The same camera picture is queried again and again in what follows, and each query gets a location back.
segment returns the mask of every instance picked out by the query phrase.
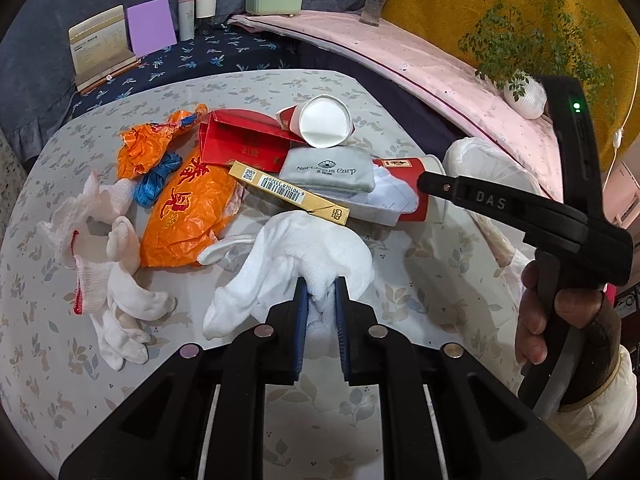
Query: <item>crumpled orange plastic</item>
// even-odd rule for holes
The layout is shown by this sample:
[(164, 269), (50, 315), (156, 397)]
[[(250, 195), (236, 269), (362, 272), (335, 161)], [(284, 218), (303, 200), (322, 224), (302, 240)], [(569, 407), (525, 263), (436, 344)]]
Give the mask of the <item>crumpled orange plastic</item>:
[[(206, 105), (198, 105), (194, 112), (178, 110), (165, 124), (138, 124), (122, 132), (124, 146), (118, 152), (118, 179), (136, 178), (154, 167), (166, 152), (169, 142), (197, 126), (207, 113)], [(196, 114), (194, 121), (183, 125), (182, 120)]]
[(162, 190), (140, 242), (142, 267), (196, 264), (240, 207), (229, 169), (203, 164), (197, 145)]

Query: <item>pink blanket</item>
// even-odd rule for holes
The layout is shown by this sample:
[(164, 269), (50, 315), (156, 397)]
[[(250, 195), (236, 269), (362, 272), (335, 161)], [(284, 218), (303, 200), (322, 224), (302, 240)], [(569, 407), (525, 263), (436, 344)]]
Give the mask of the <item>pink blanket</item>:
[(529, 121), (504, 101), (473, 67), (418, 36), (381, 21), (364, 25), (355, 14), (304, 10), (300, 15), (241, 16), (233, 22), (307, 41), (353, 59), (391, 79), (471, 137), (494, 142), (529, 170), (543, 191), (562, 201), (558, 141), (551, 124)]

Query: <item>barcode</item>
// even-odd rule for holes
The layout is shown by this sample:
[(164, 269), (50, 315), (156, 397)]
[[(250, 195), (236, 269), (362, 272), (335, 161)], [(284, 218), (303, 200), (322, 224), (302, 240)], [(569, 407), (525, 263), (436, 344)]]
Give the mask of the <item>barcode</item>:
[(244, 173), (242, 174), (242, 180), (251, 182), (253, 181), (254, 176), (255, 176), (255, 171), (252, 170), (251, 168), (246, 168), (246, 170), (244, 170)]
[(280, 195), (281, 197), (289, 200), (291, 202), (295, 202), (296, 204), (302, 204), (302, 201), (305, 199), (305, 192), (295, 189), (289, 184), (285, 184), (275, 178), (271, 178), (270, 176), (263, 175), (260, 177), (260, 182), (258, 182), (258, 186), (267, 191), (271, 191), (276, 195)]

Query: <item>gray pouch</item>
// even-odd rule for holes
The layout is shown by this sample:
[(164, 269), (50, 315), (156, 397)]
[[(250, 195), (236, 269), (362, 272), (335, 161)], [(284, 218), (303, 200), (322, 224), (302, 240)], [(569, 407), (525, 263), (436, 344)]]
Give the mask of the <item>gray pouch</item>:
[(289, 150), (280, 178), (300, 187), (371, 192), (373, 161), (353, 146)]

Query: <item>paper cup rim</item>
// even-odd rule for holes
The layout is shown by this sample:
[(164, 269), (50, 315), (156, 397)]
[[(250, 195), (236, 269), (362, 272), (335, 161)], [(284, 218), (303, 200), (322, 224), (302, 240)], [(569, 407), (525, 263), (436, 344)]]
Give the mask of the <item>paper cup rim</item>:
[[(342, 139), (338, 143), (330, 143), (330, 144), (327, 144), (326, 146), (324, 144), (318, 145), (317, 142), (312, 144), (306, 138), (305, 132), (300, 127), (302, 124), (302, 115), (304, 114), (305, 109), (309, 105), (311, 105), (314, 101), (317, 101), (318, 99), (329, 99), (330, 101), (333, 101), (334, 103), (336, 103), (347, 119), (347, 127), (344, 133), (342, 134)], [(351, 136), (351, 133), (353, 132), (353, 118), (351, 117), (351, 112), (347, 108), (347, 105), (344, 104), (342, 101), (340, 101), (340, 99), (329, 94), (320, 94), (302, 103), (302, 108), (300, 109), (300, 116), (298, 118), (298, 129), (300, 130), (300, 137), (302, 137), (305, 140), (305, 142), (310, 146), (313, 146), (314, 148), (330, 148), (332, 146), (337, 146), (338, 144), (340, 144), (341, 142), (344, 142), (346, 139), (348, 139)]]

